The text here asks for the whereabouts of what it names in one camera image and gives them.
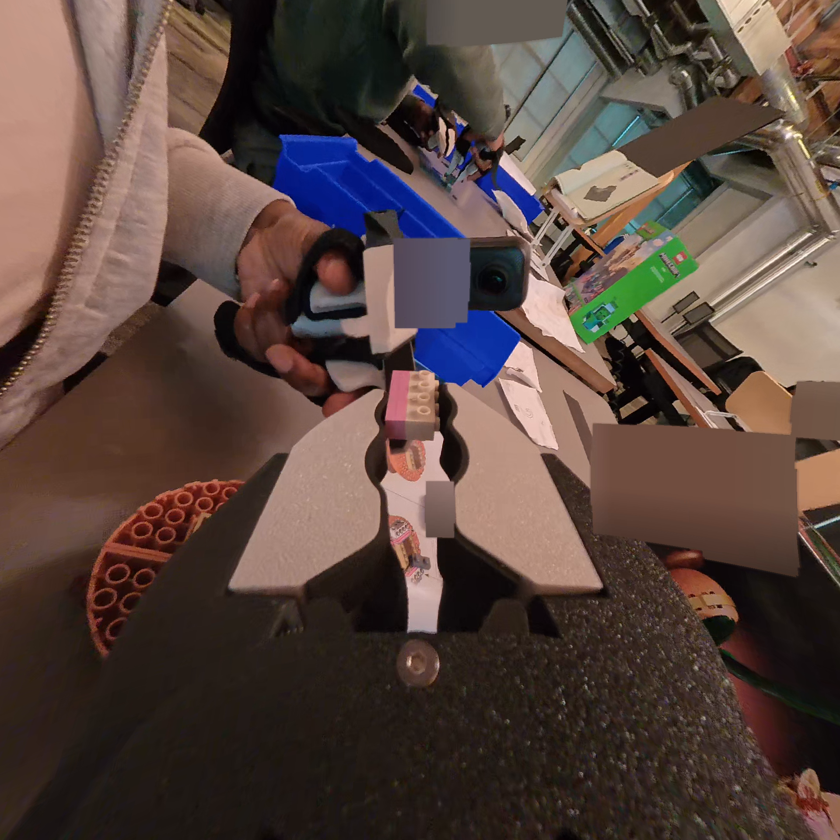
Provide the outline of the beige chair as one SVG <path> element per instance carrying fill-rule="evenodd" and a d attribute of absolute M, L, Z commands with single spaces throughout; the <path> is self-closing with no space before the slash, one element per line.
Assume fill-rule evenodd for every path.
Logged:
<path fill-rule="evenodd" d="M 726 410 L 749 431 L 790 435 L 793 395 L 765 371 L 751 373 L 726 400 Z"/>

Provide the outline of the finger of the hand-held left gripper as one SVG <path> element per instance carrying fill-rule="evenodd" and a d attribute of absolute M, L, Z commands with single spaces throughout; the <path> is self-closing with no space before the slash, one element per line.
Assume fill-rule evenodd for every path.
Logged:
<path fill-rule="evenodd" d="M 396 327 L 393 245 L 364 251 L 364 290 L 373 354 L 390 354 L 416 336 L 417 328 Z"/>

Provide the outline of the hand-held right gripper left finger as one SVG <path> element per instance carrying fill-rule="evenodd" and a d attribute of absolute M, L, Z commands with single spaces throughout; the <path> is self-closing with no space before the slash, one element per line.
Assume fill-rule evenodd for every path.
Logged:
<path fill-rule="evenodd" d="M 380 534 L 383 394 L 323 419 L 292 447 L 259 515 L 230 591 L 304 596 Z"/>

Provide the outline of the grey desk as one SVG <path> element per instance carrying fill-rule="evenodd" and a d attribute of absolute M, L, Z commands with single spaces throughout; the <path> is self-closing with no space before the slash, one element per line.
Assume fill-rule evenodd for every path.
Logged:
<path fill-rule="evenodd" d="M 2 452 L 2 834 L 8 838 L 641 838 L 648 795 L 621 758 L 612 597 L 547 597 L 541 633 L 443 632 L 431 686 L 398 652 L 417 633 L 385 531 L 350 548 L 373 593 L 329 584 L 282 632 L 282 595 L 228 592 L 276 478 L 314 430 L 339 467 L 353 417 L 228 360 L 199 283 Z M 244 497 L 163 564 L 107 660 L 67 593 L 131 509 L 178 480 L 245 478 Z"/>

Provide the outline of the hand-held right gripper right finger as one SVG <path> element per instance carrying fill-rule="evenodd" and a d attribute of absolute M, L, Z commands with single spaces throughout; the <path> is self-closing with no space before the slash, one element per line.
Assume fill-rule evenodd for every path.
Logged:
<path fill-rule="evenodd" d="M 455 536 L 535 595 L 602 591 L 536 445 L 471 394 L 447 394 L 444 442 L 457 469 Z"/>

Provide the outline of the green building set box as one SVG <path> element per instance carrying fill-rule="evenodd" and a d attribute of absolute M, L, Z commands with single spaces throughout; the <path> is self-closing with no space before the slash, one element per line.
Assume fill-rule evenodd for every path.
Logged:
<path fill-rule="evenodd" d="M 697 268 L 677 236 L 646 223 L 565 288 L 572 327 L 593 343 Z"/>

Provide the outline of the person's left hand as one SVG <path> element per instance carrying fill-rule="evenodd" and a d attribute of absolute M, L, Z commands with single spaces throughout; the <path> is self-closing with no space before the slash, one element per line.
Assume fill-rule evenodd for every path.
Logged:
<path fill-rule="evenodd" d="M 243 305 L 234 320 L 234 334 L 252 361 L 268 364 L 291 388 L 322 401 L 322 414 L 330 417 L 370 388 L 341 391 L 316 362 L 323 342 L 295 336 L 282 318 L 301 263 L 327 230 L 284 201 L 273 202 L 259 213 L 237 257 Z"/>

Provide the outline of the blue plastic bin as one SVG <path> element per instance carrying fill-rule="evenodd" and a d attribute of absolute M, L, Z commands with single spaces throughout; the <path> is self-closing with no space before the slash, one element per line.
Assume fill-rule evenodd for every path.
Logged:
<path fill-rule="evenodd" d="M 280 136 L 274 188 L 304 214 L 362 236 L 364 215 L 395 210 L 409 238 L 463 237 L 456 226 L 382 161 L 368 160 L 356 140 Z M 472 311 L 452 329 L 420 329 L 414 358 L 447 383 L 487 386 L 519 343 L 519 333 L 496 314 Z"/>

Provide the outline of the person's left forearm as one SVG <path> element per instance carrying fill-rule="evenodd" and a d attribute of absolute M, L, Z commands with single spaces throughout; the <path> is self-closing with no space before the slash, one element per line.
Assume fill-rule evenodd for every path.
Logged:
<path fill-rule="evenodd" d="M 230 298 L 239 297 L 236 260 L 257 216 L 285 194 L 223 161 L 205 141 L 166 131 L 167 219 L 162 260 Z"/>

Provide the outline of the dark building set box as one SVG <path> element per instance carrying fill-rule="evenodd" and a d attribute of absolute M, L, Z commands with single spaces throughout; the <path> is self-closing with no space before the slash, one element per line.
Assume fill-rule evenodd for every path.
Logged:
<path fill-rule="evenodd" d="M 733 600 L 739 622 L 722 646 L 744 717 L 782 792 L 818 838 L 838 838 L 838 452 L 798 440 L 801 477 L 814 479 L 805 511 L 798 575 L 705 560 L 651 543 L 669 568 L 694 568 Z M 824 475 L 814 462 L 828 458 Z"/>

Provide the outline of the open building instruction booklet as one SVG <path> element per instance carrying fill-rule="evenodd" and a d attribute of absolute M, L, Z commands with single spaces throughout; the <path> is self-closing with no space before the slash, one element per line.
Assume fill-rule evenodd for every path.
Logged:
<path fill-rule="evenodd" d="M 447 480 L 440 465 L 443 436 L 401 445 L 385 443 L 385 492 L 390 540 L 402 568 L 407 593 L 407 629 L 435 633 L 443 592 L 438 541 L 427 535 L 425 502 L 429 481 Z"/>

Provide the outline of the round orange lego pot build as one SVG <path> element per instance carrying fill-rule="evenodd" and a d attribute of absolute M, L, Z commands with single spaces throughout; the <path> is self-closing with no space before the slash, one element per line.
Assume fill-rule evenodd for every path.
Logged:
<path fill-rule="evenodd" d="M 140 598 L 183 546 L 244 481 L 194 481 L 167 490 L 133 511 L 106 539 L 85 595 L 91 640 L 106 658 Z"/>

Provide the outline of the pink brick plate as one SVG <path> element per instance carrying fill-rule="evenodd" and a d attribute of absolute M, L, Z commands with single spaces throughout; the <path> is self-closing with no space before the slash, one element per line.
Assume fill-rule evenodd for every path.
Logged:
<path fill-rule="evenodd" d="M 408 439 L 406 413 L 410 384 L 410 371 L 394 371 L 392 373 L 384 414 L 385 434 L 390 440 L 402 441 Z"/>

